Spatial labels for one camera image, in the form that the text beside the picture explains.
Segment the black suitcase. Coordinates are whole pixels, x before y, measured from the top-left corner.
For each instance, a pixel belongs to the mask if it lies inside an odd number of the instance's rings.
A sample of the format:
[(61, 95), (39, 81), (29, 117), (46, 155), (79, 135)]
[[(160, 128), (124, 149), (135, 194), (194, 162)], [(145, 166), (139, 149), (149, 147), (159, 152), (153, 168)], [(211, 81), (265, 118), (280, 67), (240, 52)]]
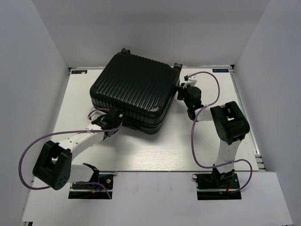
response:
[(91, 86), (92, 105), (118, 109), (124, 127), (156, 134), (174, 100), (181, 70), (182, 64), (170, 66), (123, 48)]

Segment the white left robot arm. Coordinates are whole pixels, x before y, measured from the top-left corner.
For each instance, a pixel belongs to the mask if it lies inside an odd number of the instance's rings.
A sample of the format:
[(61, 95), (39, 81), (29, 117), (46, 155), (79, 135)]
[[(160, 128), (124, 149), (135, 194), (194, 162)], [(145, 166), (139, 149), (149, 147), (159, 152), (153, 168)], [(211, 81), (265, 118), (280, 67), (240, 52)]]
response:
[(116, 108), (91, 121), (82, 132), (63, 141), (47, 141), (33, 168), (33, 175), (45, 184), (59, 190), (66, 183), (83, 183), (90, 188), (99, 184), (99, 170), (88, 163), (72, 161), (96, 143), (114, 135), (122, 125), (122, 113)]

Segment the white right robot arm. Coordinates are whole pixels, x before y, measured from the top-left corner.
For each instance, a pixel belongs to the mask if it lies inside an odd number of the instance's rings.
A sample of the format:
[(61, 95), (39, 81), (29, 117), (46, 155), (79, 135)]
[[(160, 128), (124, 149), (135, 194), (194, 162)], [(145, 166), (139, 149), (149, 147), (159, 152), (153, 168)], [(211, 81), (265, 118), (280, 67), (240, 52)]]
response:
[[(214, 187), (225, 187), (234, 178), (238, 147), (250, 132), (250, 125), (235, 101), (210, 108), (202, 104), (199, 88), (182, 83), (177, 91), (177, 99), (185, 103), (188, 116), (193, 121), (190, 136), (193, 159), (199, 167), (212, 170), (210, 178), (200, 177), (199, 181)], [(212, 166), (204, 166), (196, 158), (194, 131), (196, 123), (201, 121), (212, 121), (220, 139), (218, 156)]]

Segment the blue label sticker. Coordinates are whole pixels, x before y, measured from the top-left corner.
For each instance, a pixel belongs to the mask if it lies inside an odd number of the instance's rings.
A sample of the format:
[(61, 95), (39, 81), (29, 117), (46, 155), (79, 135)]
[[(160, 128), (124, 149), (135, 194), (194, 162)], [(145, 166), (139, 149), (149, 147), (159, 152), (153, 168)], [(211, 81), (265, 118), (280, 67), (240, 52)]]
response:
[(72, 70), (71, 74), (87, 74), (87, 70)]
[(229, 70), (227, 68), (214, 68), (212, 69), (214, 73), (229, 73)]

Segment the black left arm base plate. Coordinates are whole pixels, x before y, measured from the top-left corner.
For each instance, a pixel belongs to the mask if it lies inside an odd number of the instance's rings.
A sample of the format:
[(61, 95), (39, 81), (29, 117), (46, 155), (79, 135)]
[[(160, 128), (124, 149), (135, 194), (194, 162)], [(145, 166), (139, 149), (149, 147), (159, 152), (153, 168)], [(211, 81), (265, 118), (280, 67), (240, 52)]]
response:
[(114, 179), (116, 172), (100, 172), (98, 182), (84, 184), (72, 183), (69, 188), (70, 200), (110, 200), (113, 197)]

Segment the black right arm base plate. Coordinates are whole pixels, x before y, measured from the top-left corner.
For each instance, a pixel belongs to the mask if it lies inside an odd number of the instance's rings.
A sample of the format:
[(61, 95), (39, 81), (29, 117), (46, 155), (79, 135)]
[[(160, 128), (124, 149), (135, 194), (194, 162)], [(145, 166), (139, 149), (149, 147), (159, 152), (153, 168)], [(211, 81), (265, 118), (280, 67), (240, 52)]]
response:
[(217, 185), (213, 181), (211, 173), (192, 174), (192, 180), (196, 182), (198, 201), (220, 201), (220, 200), (241, 200), (241, 192), (235, 192), (240, 188), (237, 174), (230, 179)]

